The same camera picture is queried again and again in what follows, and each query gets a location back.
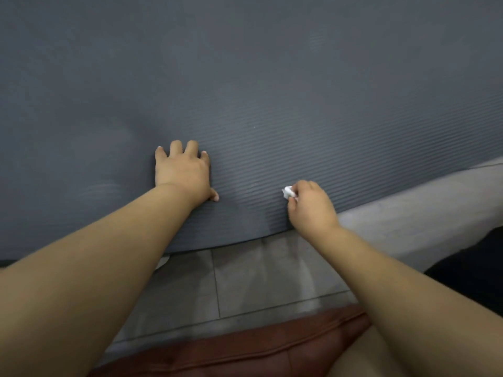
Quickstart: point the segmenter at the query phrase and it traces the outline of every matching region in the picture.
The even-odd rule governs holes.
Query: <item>finger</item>
[[[164,151],[164,148],[157,147],[157,149],[155,150],[155,162],[158,162],[158,161],[165,159],[165,158],[167,158],[167,156],[166,156],[166,152]]]
[[[189,140],[187,146],[185,147],[185,154],[191,157],[197,157],[197,149],[199,145],[195,140]]]
[[[293,214],[295,209],[297,209],[297,200],[293,197],[288,198],[288,215]]]
[[[297,195],[302,193],[304,190],[309,189],[311,189],[311,185],[306,180],[300,180],[298,183],[292,186],[292,191],[295,192],[295,194]]]
[[[180,140],[175,140],[171,142],[170,145],[170,157],[180,155],[184,152],[184,147]]]
[[[220,199],[220,196],[218,196],[217,191],[215,189],[211,188],[210,200],[213,202],[218,202],[219,199]]]
[[[206,165],[208,166],[211,165],[210,156],[208,155],[208,152],[206,151],[201,152],[201,160],[203,160]]]

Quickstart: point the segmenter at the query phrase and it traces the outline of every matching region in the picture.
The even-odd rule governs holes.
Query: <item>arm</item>
[[[415,375],[503,375],[503,319],[375,250],[339,226],[314,182],[294,188],[290,220],[349,285],[402,364]]]
[[[155,152],[156,187],[0,273],[4,375],[86,375],[192,209],[218,195],[197,142]]]

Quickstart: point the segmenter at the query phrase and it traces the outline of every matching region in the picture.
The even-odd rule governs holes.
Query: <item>right hand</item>
[[[325,191],[313,181],[292,186],[298,201],[288,199],[288,216],[294,228],[311,245],[340,228],[336,210]]]

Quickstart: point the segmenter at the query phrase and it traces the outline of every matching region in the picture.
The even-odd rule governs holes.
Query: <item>left hand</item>
[[[155,151],[155,186],[170,184],[187,194],[192,208],[210,199],[217,202],[217,192],[210,187],[210,157],[203,151],[197,157],[197,141],[187,143],[185,152],[182,142],[171,142],[170,155],[162,147]]]

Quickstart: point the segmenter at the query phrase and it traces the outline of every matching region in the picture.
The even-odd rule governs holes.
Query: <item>hand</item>
[[[217,192],[210,187],[210,157],[206,151],[197,157],[197,141],[187,143],[185,152],[180,140],[171,142],[170,155],[162,147],[155,151],[155,186],[169,184],[179,187],[192,209],[210,199],[217,202]]]
[[[294,228],[311,245],[340,228],[336,210],[325,191],[313,181],[299,181],[288,199],[288,216]]]

